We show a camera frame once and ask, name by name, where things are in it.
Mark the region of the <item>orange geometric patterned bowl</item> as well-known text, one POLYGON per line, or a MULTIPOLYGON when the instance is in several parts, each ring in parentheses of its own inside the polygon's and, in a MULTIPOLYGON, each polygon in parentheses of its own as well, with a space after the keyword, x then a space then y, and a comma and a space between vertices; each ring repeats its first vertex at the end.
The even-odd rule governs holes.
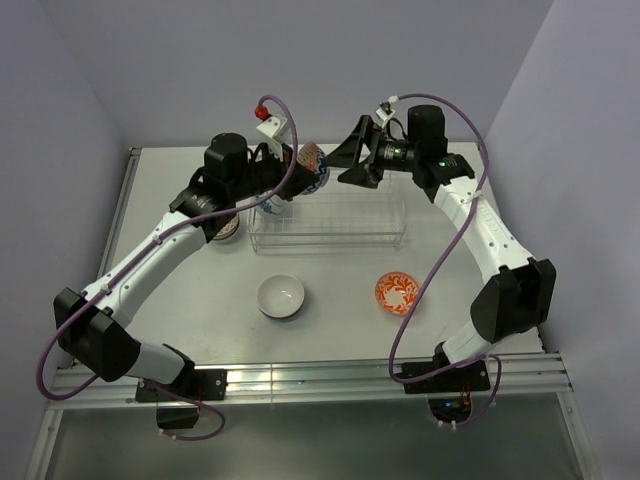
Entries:
POLYGON ((302 195, 313 194, 328 183, 330 168, 327 163, 327 155, 315 142, 307 142, 300 148, 297 161, 317 176, 315 182, 302 191, 302 195))

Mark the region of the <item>brown patterned bowl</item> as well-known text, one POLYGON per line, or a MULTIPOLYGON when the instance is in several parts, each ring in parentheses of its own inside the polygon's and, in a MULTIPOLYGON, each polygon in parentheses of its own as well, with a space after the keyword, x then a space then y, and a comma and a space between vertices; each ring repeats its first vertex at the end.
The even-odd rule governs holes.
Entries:
POLYGON ((214 237, 213 241, 222 242, 232 238, 240 225, 240 217, 236 214, 214 237))

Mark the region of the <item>orange floral bowl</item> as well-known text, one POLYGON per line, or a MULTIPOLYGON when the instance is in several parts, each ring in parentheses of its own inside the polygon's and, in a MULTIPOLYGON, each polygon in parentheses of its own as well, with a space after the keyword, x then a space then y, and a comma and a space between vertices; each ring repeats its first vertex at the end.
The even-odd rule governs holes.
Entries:
POLYGON ((376 282, 374 296, 377 304, 387 313, 395 316, 406 315, 421 288, 411 275, 392 271, 383 274, 376 282))

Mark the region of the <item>blue floral bowl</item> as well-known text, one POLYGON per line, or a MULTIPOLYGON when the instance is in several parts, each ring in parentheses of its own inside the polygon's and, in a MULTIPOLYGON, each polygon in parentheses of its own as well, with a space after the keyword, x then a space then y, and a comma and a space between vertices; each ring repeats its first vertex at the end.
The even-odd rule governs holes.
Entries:
POLYGON ((263 218, 274 219, 283 214, 286 201, 278 195, 270 196, 270 194, 271 192, 268 191, 254 197, 254 201, 257 202, 255 210, 263 218))

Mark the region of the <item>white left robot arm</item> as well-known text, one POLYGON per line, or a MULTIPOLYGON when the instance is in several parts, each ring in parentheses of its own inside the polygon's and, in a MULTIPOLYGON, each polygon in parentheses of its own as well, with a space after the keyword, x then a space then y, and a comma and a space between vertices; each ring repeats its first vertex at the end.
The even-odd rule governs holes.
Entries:
POLYGON ((290 200, 319 180, 316 168, 283 143, 251 150, 239 134, 215 136, 153 232, 81 292, 65 288, 55 297, 57 343, 101 380, 150 379, 172 399, 187 397, 195 386, 192 360, 169 345, 135 339, 128 325, 155 289, 234 219, 240 202, 270 194, 290 200))

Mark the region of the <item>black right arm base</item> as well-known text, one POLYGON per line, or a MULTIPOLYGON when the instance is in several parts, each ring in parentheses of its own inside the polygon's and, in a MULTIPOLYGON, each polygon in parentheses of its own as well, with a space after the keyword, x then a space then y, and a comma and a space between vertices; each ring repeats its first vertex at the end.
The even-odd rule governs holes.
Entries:
POLYGON ((488 392, 490 387, 489 374, 482 361, 403 386, 407 395, 425 395, 436 423, 452 429, 471 418, 472 394, 488 392))

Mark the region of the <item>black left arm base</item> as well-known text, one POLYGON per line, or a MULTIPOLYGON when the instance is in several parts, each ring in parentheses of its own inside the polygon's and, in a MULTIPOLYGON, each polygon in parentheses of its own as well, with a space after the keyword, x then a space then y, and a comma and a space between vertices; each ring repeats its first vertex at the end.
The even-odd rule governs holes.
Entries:
POLYGON ((156 425, 162 434, 173 435, 182 441, 212 438, 223 431, 226 417, 208 402, 225 399, 227 377, 226 369, 195 368, 167 385, 141 379, 136 387, 135 401, 156 405, 156 425), (210 434, 185 434, 184 431, 193 429, 205 413, 217 416, 219 426, 210 434))

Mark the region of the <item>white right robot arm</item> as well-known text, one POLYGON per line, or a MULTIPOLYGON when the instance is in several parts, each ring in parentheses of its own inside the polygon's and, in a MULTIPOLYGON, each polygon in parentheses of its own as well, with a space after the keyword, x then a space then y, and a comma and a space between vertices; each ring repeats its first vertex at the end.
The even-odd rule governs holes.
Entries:
POLYGON ((433 365, 435 383, 452 390, 468 374, 467 360, 489 352, 501 341, 543 324, 549 315, 556 269, 538 260, 509 231, 483 197, 485 173, 448 149, 445 116, 436 105, 416 105, 407 113, 401 139, 392 137, 390 106, 363 115, 349 136, 327 157, 341 169, 339 182, 375 189, 387 171, 404 172, 457 230, 480 270, 484 286, 470 307, 470 319, 441 343, 433 365))

